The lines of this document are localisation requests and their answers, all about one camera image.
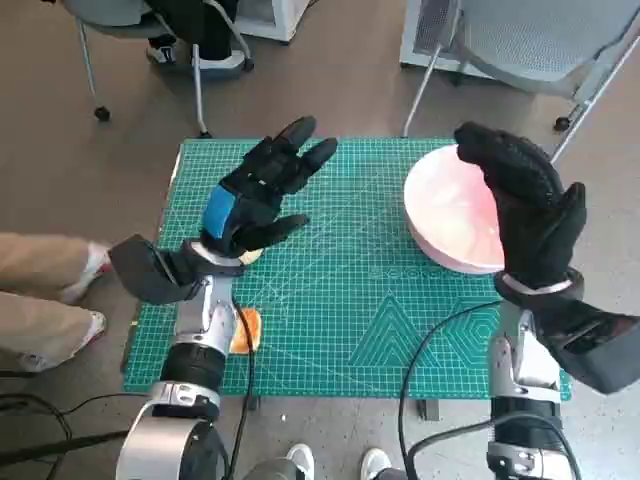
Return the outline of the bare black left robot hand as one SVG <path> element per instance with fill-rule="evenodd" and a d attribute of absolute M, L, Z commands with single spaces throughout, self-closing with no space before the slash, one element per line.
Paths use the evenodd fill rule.
<path fill-rule="evenodd" d="M 280 212 L 284 197 L 303 189 L 337 150 L 337 140 L 327 138 L 301 153 L 315 128 L 316 119 L 303 116 L 264 137 L 219 181 L 203 213 L 200 239 L 207 249 L 238 258 L 280 243 L 309 223 L 305 214 Z"/>

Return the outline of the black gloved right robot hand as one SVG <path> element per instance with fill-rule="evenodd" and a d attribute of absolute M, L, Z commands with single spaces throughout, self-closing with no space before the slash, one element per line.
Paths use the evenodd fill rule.
<path fill-rule="evenodd" d="M 525 137 L 465 122 L 454 138 L 494 197 L 505 273 L 535 290 L 567 281 L 587 219 L 584 184 L 565 188 L 549 155 Z"/>

